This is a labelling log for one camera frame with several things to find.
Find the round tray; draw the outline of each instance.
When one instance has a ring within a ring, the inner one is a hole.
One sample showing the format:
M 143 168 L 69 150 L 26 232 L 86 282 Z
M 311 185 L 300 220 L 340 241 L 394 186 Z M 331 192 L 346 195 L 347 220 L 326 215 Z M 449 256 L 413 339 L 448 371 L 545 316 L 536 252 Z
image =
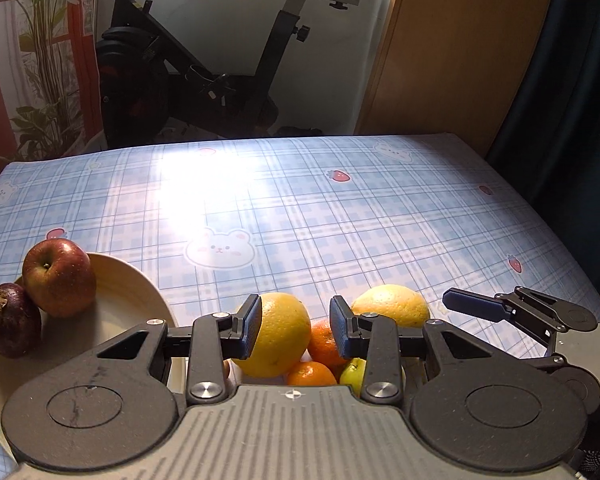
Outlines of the round tray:
M 106 254 L 88 253 L 96 273 L 94 308 L 69 319 L 42 314 L 42 343 L 32 353 L 19 359 L 0 355 L 0 414 L 10 395 L 20 386 L 69 359 L 93 348 L 147 319 L 175 322 L 166 301 L 149 279 L 132 265 Z M 184 358 L 172 359 L 167 386 L 184 391 Z M 0 444 L 11 455 L 2 434 Z

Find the checkered pattern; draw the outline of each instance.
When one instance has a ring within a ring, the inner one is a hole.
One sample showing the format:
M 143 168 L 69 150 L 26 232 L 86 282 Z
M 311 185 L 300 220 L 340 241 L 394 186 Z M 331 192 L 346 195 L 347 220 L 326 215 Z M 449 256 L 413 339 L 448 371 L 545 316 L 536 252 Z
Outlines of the checkered pattern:
M 379 142 L 411 161 L 376 151 Z M 381 283 L 419 290 L 434 316 L 518 357 L 544 349 L 504 322 L 447 311 L 442 293 L 524 285 L 600 320 L 600 297 L 558 238 L 449 134 L 147 146 L 11 164 L 0 190 L 0 282 L 62 227 L 85 250 L 141 269 L 181 325 L 272 290 L 296 295 L 315 319 L 334 294 L 352 301 Z M 253 261 L 225 270 L 190 263 L 185 247 L 205 226 L 249 232 Z M 9 467 L 0 451 L 0 477 Z

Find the dark blue curtain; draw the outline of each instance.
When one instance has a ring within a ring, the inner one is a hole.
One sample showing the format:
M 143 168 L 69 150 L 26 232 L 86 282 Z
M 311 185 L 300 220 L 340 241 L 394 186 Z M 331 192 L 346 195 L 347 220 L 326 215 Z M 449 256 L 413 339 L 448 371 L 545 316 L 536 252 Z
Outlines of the dark blue curtain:
M 552 0 L 487 161 L 600 293 L 600 0 Z

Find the white wall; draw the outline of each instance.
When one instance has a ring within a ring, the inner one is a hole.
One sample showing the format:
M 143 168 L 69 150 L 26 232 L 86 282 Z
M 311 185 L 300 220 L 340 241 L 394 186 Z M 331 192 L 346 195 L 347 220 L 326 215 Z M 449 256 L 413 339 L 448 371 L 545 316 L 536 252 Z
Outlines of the white wall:
M 327 1 L 307 0 L 299 25 L 311 33 L 304 43 L 290 41 L 270 93 L 280 109 L 278 125 L 352 133 L 388 1 L 360 0 L 358 7 L 336 10 Z M 155 0 L 152 15 L 209 70 L 247 74 L 256 69 L 284 2 Z M 98 0 L 98 37 L 111 12 L 112 0 Z

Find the black knob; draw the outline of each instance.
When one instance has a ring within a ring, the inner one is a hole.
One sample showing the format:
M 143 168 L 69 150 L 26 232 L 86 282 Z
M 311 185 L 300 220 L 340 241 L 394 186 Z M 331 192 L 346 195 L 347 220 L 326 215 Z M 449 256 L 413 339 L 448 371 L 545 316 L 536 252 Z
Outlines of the black knob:
M 296 40 L 302 41 L 304 43 L 304 40 L 306 40 L 306 38 L 309 37 L 309 31 L 310 30 L 311 29 L 309 27 L 307 27 L 306 25 L 303 25 L 302 27 L 300 27 L 296 31 Z

